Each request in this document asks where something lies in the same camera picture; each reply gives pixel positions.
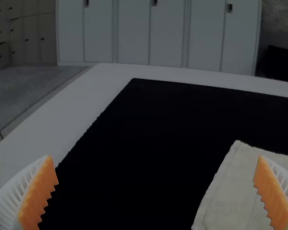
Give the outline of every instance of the carpet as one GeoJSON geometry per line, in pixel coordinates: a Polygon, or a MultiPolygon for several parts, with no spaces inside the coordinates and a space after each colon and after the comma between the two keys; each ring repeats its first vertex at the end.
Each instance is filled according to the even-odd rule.
{"type": "Polygon", "coordinates": [[[133,79],[56,168],[39,227],[189,230],[237,139],[288,154],[288,98],[133,79]]]}
{"type": "Polygon", "coordinates": [[[0,70],[0,129],[85,67],[11,67],[0,70]]]}

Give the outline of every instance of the white cabinet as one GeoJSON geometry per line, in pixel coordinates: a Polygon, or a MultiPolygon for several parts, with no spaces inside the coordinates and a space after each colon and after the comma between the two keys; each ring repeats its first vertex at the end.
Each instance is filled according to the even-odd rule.
{"type": "Polygon", "coordinates": [[[119,1],[119,63],[148,65],[151,0],[119,1]]]}
{"type": "Polygon", "coordinates": [[[184,0],[158,0],[151,9],[150,64],[181,67],[184,0]]]}
{"type": "Polygon", "coordinates": [[[192,0],[188,68],[220,71],[224,17],[225,0],[192,0]]]}
{"type": "Polygon", "coordinates": [[[253,75],[257,58],[261,1],[228,0],[232,12],[226,14],[222,72],[253,75]]]}
{"type": "Polygon", "coordinates": [[[59,63],[253,75],[261,0],[58,0],[59,63]]]}
{"type": "Polygon", "coordinates": [[[84,9],[87,62],[112,62],[112,0],[94,0],[84,9]]]}

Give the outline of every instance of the wall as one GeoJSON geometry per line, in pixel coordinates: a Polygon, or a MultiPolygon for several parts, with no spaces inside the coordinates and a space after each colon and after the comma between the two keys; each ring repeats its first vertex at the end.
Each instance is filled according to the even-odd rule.
{"type": "Polygon", "coordinates": [[[0,66],[55,65],[55,0],[0,0],[0,66]]]}
{"type": "Polygon", "coordinates": [[[288,0],[263,0],[260,49],[268,45],[288,49],[288,0]]]}

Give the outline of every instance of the storage cabinet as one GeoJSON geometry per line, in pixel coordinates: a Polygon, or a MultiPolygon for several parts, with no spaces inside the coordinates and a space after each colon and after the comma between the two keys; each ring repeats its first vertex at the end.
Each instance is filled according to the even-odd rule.
{"type": "Polygon", "coordinates": [[[94,0],[84,10],[85,61],[112,62],[112,0],[94,0]]]}
{"type": "Polygon", "coordinates": [[[181,67],[184,0],[158,0],[151,9],[150,64],[181,67]]]}
{"type": "Polygon", "coordinates": [[[37,16],[24,18],[24,56],[27,63],[38,63],[37,16]]]}
{"type": "MultiPolygon", "coordinates": [[[[83,10],[83,1],[64,0],[62,3],[68,1],[79,3],[78,9],[83,10]]],[[[0,0],[0,67],[56,64],[55,9],[56,0],[0,0]]],[[[74,15],[74,10],[76,8],[64,12],[65,16],[74,15]]],[[[66,30],[77,34],[69,25],[66,30]]],[[[70,41],[70,47],[77,42],[70,41]]]]}
{"type": "Polygon", "coordinates": [[[59,62],[119,62],[253,75],[261,4],[59,0],[59,62]]]}
{"type": "Polygon", "coordinates": [[[149,64],[151,0],[119,1],[119,63],[149,64]]]}

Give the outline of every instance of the cloth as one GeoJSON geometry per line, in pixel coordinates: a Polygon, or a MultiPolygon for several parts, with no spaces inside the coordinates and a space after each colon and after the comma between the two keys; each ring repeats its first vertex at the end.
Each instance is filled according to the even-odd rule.
{"type": "Polygon", "coordinates": [[[252,182],[259,155],[288,170],[288,156],[235,141],[202,199],[193,230],[273,230],[252,182]]]}

